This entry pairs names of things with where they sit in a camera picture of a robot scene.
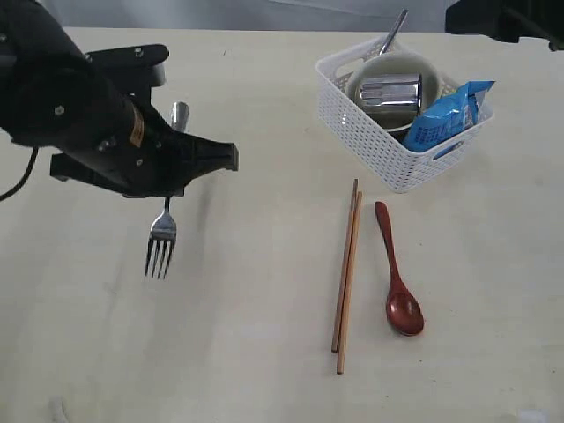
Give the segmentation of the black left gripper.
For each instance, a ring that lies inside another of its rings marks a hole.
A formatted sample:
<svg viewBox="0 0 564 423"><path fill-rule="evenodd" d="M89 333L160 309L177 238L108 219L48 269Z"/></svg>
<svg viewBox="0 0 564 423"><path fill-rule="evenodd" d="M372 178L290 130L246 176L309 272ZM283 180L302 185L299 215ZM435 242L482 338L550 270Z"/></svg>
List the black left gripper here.
<svg viewBox="0 0 564 423"><path fill-rule="evenodd" d="M88 100L48 116L49 174L130 198L168 197L218 170L239 170L234 143L182 134L151 106Z"/></svg>

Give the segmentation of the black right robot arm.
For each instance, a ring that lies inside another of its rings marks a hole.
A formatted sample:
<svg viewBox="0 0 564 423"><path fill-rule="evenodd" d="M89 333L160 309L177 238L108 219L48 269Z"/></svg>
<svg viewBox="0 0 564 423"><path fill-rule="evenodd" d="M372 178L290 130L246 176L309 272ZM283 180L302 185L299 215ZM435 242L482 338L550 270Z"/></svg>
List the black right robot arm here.
<svg viewBox="0 0 564 423"><path fill-rule="evenodd" d="M552 51L563 50L561 0L457 1L445 13L444 31L479 34L493 40L518 43L521 38L548 41Z"/></svg>

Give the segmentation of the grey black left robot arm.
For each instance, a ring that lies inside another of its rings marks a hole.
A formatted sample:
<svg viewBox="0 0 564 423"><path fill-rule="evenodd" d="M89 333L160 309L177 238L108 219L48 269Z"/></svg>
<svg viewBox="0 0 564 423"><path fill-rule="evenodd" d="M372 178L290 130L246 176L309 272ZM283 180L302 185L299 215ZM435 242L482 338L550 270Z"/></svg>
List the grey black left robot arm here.
<svg viewBox="0 0 564 423"><path fill-rule="evenodd" d="M130 198L179 196L235 171L239 152L176 130L151 103L168 48L85 53L36 1L1 4L1 126L16 145L56 149L51 175Z"/></svg>

